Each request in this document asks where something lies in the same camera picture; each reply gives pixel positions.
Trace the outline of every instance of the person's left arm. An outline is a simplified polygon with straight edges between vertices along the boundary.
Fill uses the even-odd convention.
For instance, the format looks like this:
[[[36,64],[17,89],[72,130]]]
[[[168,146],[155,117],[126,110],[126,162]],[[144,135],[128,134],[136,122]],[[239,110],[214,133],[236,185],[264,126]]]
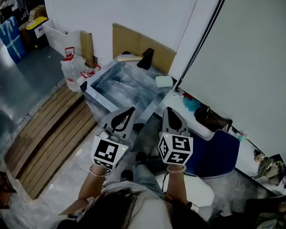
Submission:
[[[103,176],[105,175],[105,171],[106,169],[101,166],[92,165],[92,172],[96,175]],[[73,214],[75,211],[88,205],[88,198],[96,198],[101,194],[104,177],[98,177],[94,174],[92,174],[91,172],[88,174],[81,187],[78,199],[66,210],[64,210],[61,215]]]

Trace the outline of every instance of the white cube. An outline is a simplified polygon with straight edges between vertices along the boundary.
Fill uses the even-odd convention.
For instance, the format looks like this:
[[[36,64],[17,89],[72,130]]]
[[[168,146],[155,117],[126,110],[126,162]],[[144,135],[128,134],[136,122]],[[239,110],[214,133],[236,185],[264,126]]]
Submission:
[[[95,136],[91,151],[94,164],[114,170],[126,156],[128,146]]]
[[[193,154],[193,138],[162,133],[158,148],[164,163],[184,165]]]

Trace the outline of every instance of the yellow lid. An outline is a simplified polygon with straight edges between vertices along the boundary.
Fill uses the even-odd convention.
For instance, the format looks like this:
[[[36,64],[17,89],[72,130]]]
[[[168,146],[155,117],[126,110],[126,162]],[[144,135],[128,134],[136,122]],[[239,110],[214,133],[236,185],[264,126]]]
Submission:
[[[25,28],[27,30],[32,30],[35,27],[37,27],[38,25],[40,25],[42,22],[46,21],[48,18],[46,17],[38,17],[36,19],[34,19],[31,23],[29,23]]]

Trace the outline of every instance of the bracelet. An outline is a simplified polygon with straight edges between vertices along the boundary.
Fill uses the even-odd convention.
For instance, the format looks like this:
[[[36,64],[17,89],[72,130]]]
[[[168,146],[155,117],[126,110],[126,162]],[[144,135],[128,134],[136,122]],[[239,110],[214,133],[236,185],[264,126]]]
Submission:
[[[90,166],[89,171],[91,172],[91,174],[95,175],[96,177],[105,177],[106,173],[104,175],[97,175],[92,171],[92,166]]]
[[[169,165],[169,166],[166,168],[166,170],[167,170],[167,172],[170,173],[170,174],[179,174],[179,173],[183,173],[183,172],[186,170],[186,166],[185,166],[185,165],[182,165],[182,166],[183,166],[183,168],[182,168],[181,170],[171,170],[171,169],[170,169],[171,165]]]

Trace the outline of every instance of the black storage box with yellow lid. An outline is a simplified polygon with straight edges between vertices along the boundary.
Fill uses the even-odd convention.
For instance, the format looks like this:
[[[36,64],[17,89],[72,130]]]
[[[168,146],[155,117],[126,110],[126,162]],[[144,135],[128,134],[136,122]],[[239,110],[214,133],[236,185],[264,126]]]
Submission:
[[[31,34],[33,42],[35,42],[35,45],[39,49],[49,45],[47,37],[42,28],[42,24],[47,20],[48,18],[46,17],[38,17],[25,27],[25,29]]]

